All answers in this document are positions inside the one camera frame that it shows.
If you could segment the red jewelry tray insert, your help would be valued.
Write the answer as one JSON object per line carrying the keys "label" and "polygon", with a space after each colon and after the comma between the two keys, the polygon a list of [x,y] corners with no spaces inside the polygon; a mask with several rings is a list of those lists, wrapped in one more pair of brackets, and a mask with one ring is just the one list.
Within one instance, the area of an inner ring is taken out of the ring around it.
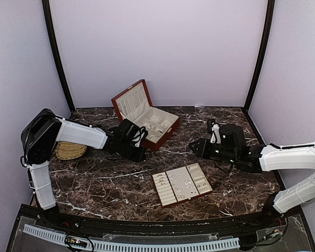
{"label": "red jewelry tray insert", "polygon": [[213,189],[198,163],[152,175],[162,207],[208,195]]}

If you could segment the red wooden jewelry box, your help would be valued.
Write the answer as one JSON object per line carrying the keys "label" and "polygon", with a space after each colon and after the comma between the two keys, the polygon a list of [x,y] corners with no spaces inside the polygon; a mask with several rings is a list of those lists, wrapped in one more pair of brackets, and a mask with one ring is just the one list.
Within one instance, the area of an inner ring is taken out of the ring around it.
{"label": "red wooden jewelry box", "polygon": [[146,81],[141,79],[111,99],[120,121],[128,119],[139,127],[144,126],[148,136],[142,145],[158,151],[179,127],[178,116],[153,106]]}

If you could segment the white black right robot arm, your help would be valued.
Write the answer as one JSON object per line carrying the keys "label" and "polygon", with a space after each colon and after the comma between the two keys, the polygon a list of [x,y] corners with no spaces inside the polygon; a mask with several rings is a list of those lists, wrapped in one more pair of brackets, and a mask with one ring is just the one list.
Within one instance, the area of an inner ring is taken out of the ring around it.
{"label": "white black right robot arm", "polygon": [[210,139],[200,138],[189,144],[192,152],[204,159],[229,163],[247,173],[276,170],[311,169],[314,173],[296,185],[271,194],[257,223],[268,228],[278,216],[315,198],[315,141],[300,145],[278,146],[246,144],[242,127],[211,122]]}

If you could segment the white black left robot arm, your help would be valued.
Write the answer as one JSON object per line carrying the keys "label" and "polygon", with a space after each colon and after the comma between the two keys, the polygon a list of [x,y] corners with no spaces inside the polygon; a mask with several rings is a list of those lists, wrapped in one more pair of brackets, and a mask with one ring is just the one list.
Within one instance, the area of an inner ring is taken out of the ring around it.
{"label": "white black left robot arm", "polygon": [[110,130],[76,123],[43,109],[22,131],[23,155],[20,163],[27,169],[30,187],[42,210],[43,220],[52,229],[59,229],[64,218],[54,209],[55,196],[49,175],[49,162],[58,142],[68,142],[117,153],[133,162],[145,160],[146,149],[141,142],[148,136],[145,127],[139,127],[128,119]]}

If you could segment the woven bamboo tray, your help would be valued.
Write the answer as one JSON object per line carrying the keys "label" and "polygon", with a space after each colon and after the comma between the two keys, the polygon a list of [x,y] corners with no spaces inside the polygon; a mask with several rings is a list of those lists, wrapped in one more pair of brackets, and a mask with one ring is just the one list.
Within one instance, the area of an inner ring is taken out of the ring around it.
{"label": "woven bamboo tray", "polygon": [[86,145],[70,142],[59,142],[55,149],[56,157],[60,160],[73,160],[85,154]]}

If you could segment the black front table rail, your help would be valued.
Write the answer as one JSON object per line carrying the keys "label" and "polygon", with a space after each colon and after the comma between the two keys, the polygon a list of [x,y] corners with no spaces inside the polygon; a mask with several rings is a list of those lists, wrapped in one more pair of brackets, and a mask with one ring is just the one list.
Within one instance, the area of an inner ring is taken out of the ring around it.
{"label": "black front table rail", "polygon": [[239,234],[252,233],[265,227],[265,224],[253,220],[253,218],[258,217],[258,214],[180,222],[116,221],[65,214],[56,210],[45,211],[44,214],[47,220],[54,225],[63,228],[69,227],[71,232],[80,232],[91,236],[102,236],[106,233],[153,236],[190,235],[205,232]]}

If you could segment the right black frame post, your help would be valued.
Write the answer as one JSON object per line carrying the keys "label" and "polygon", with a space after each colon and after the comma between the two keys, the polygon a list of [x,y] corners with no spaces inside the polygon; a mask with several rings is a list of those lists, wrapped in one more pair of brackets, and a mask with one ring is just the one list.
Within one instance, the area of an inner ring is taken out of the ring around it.
{"label": "right black frame post", "polygon": [[263,28],[263,33],[260,41],[260,46],[259,46],[259,52],[255,64],[255,69],[254,73],[251,79],[250,87],[248,90],[248,94],[246,97],[246,101],[244,103],[243,111],[245,114],[248,114],[251,103],[253,101],[257,84],[259,81],[261,69],[264,63],[264,58],[267,50],[267,45],[268,45],[268,40],[270,36],[270,30],[271,30],[271,25],[272,25],[272,19],[274,15],[274,9],[275,9],[275,0],[268,0],[267,1],[267,8],[266,8],[266,15],[265,15],[265,21],[264,21],[264,28]]}

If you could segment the black frame post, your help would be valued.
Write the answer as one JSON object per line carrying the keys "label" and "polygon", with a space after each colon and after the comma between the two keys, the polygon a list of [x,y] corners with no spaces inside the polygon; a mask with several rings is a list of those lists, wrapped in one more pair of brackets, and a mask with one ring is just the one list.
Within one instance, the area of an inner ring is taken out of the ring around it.
{"label": "black frame post", "polygon": [[274,9],[275,9],[275,0],[268,0],[267,1],[267,8],[266,8],[266,15],[265,15],[265,21],[264,21],[264,28],[263,28],[263,33],[260,41],[260,46],[259,46],[259,52],[255,64],[255,69],[254,73],[251,79],[250,87],[248,90],[248,94],[246,97],[246,101],[244,103],[243,111],[245,114],[248,114],[251,103],[253,101],[257,84],[259,81],[261,69],[264,63],[264,58],[267,50],[267,45],[268,45],[268,40],[270,36],[270,30],[271,30],[271,25],[272,25],[272,19],[274,15]]}
{"label": "black frame post", "polygon": [[48,39],[49,39],[49,43],[50,43],[50,47],[51,47],[51,52],[52,52],[55,66],[56,66],[56,70],[57,70],[57,74],[58,74],[59,81],[61,84],[61,88],[62,88],[62,91],[64,93],[69,111],[71,113],[73,113],[76,110],[76,108],[75,108],[74,101],[72,99],[72,96],[71,96],[71,93],[69,90],[69,85],[68,85],[68,82],[66,79],[65,71],[64,71],[61,57],[60,57],[60,51],[59,51],[57,40],[56,40],[53,18],[51,15],[50,1],[49,0],[42,0],[41,2],[42,2],[42,6],[43,6],[44,19],[45,19],[45,23],[46,23]]}

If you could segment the left black frame post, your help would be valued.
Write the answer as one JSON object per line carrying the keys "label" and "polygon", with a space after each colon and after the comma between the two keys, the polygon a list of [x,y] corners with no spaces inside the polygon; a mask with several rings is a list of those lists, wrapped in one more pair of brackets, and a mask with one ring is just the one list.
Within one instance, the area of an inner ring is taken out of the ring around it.
{"label": "left black frame post", "polygon": [[62,88],[62,91],[64,93],[69,111],[71,113],[73,113],[76,110],[76,108],[75,108],[74,101],[72,99],[72,96],[71,96],[71,93],[69,90],[69,85],[68,85],[68,82],[66,79],[65,71],[64,71],[61,57],[60,57],[60,51],[59,51],[57,40],[56,40],[53,18],[51,15],[50,1],[49,0],[42,0],[41,2],[42,2],[42,6],[43,6],[44,19],[45,19],[45,23],[46,23],[48,39],[49,39],[49,43],[50,43],[50,47],[51,47],[51,52],[52,52],[55,66],[56,66],[56,70],[57,70],[57,74],[58,74],[59,81],[61,84],[61,88]]}

